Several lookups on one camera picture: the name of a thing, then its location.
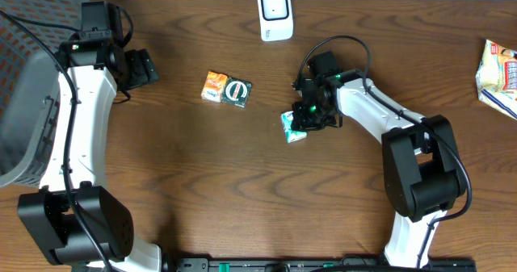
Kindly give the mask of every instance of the basket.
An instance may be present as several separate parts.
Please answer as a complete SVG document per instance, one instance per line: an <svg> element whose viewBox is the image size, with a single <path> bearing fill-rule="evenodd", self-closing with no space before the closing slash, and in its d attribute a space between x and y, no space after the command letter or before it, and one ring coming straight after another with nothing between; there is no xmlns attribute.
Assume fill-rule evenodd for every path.
<svg viewBox="0 0 517 272"><path fill-rule="evenodd" d="M10 15L81 27L81 3L89 0L0 0ZM51 50L72 31L23 23ZM59 109L52 59L12 23L0 17L0 187L38 186L50 155Z"/></svg>

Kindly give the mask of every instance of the white scanner device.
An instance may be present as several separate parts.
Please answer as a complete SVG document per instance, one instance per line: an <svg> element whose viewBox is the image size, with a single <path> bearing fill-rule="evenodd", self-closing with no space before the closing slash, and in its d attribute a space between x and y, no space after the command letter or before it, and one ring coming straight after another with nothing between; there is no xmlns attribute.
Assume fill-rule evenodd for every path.
<svg viewBox="0 0 517 272"><path fill-rule="evenodd" d="M286 40L292 37L291 0L257 0L260 35L264 41Z"/></svg>

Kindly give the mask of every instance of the white arm segment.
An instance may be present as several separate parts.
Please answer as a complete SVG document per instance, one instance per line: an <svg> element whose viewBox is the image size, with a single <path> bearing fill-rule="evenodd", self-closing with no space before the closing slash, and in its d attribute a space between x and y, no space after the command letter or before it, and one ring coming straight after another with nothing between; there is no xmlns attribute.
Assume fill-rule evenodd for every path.
<svg viewBox="0 0 517 272"><path fill-rule="evenodd" d="M386 94L383 94L374 85L372 80L367 79L367 86L371 86L372 92L383 101L387 102L397 110L404 110L404 114L418 122L423 115L407 111L404 107L393 101ZM378 103L371 95L366 94L363 88L363 79L358 78L347 82L340 87L337 92L338 109L346 116L351 117L361 124L379 142L380 136L389 132L393 128L407 128L413 126L412 123L400 118L398 114L388 110L385 106Z"/></svg>
<svg viewBox="0 0 517 272"><path fill-rule="evenodd" d="M435 229L431 231L426 249L423 251L420 267L417 267L418 254L427 232L427 225L431 220L445 216L446 213L447 211L435 211L424 216L419 222L413 223L408 217L401 216L395 212L393 231L385 247L385 256L388 263L391 266L407 268L422 268L427 265L429 262L427 254L436 228L438 228L438 223L435 224Z"/></svg>
<svg viewBox="0 0 517 272"><path fill-rule="evenodd" d="M404 114L410 118L422 121L423 115L409 111L403 106L393 101L386 94L377 89L372 80L367 79L367 86L371 86L371 91L381 98L384 102L397 110L404 110ZM378 103L370 94L367 94L363 87L363 79L355 79L347 82L337 91L338 108L346 116L351 117L366 128L380 143L381 136L385 132L391 131L393 128L408 128L413 124L398 114L388 110L385 106ZM420 153L420 149L414 150L415 154ZM395 213L395 222L393 225L391 239L385 248L385 256L391 266L416 267L418 253L422 247L424 237L427 232L427 224L435 217L444 216L446 211L436 211L417 223L413 223L409 218L403 217ZM431 246L435 230L431 232L427 247L422 255L421 266L429 262L427 251Z"/></svg>
<svg viewBox="0 0 517 272"><path fill-rule="evenodd" d="M93 66L69 68L68 73L74 81L79 100L70 145L71 186L79 188L81 182L89 181L92 185L102 186L107 190L104 155L107 120L116 96L115 79L106 68L95 70ZM62 73L58 81L61 104L56 137L50 162L40 182L40 188L48 186L49 191L65 189L61 165L71 109L71 93ZM162 251L157 245L149 244L135 236L129 256L123 262L112 262L112 265L119 271L160 272ZM104 267L104 264L91 262L89 266Z"/></svg>

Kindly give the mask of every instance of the wooden tabletop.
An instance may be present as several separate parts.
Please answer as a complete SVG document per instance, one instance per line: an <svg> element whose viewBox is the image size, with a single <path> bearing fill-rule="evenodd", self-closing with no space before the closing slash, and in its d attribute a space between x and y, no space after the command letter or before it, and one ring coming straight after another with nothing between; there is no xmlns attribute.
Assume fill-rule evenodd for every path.
<svg viewBox="0 0 517 272"><path fill-rule="evenodd" d="M379 143L345 119L287 144L280 123L300 99L291 82L305 54L347 34L372 48L370 76L381 90L452 124L473 205L439 225L431 256L514 270L517 122L477 100L474 76L485 39L517 48L517 2L292 0L294 36L265 43L256 0L108 1L135 23L127 50L147 48L160 75L113 106L107 138L110 192L147 241L226 258L382 252L394 210ZM325 49L344 69L365 65L350 41ZM245 109L200 98L209 70L253 83ZM44 260L18 219L18 196L33 191L0 190L0 270L68 270Z"/></svg>

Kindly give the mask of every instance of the wood grain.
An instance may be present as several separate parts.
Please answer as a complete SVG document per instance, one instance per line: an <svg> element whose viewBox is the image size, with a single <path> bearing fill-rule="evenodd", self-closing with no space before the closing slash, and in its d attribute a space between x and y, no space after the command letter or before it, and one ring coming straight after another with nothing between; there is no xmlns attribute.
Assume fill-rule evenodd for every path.
<svg viewBox="0 0 517 272"><path fill-rule="evenodd" d="M371 46L380 89L452 123L474 200L465 216L440 224L431 256L514 270L517 122L478 102L474 75L485 39L517 48L517 2L292 0L293 38L263 43L256 0L108 1L135 23L128 49L147 48L160 74L111 109L107 140L110 191L147 241L212 257L382 251L394 212L378 142L346 119L286 144L280 124L299 99L290 83L305 54L348 34ZM324 49L344 68L364 67L351 42ZM209 70L253 83L246 109L201 100ZM66 270L45 262L18 220L17 198L31 191L0 192L0 270Z"/></svg>

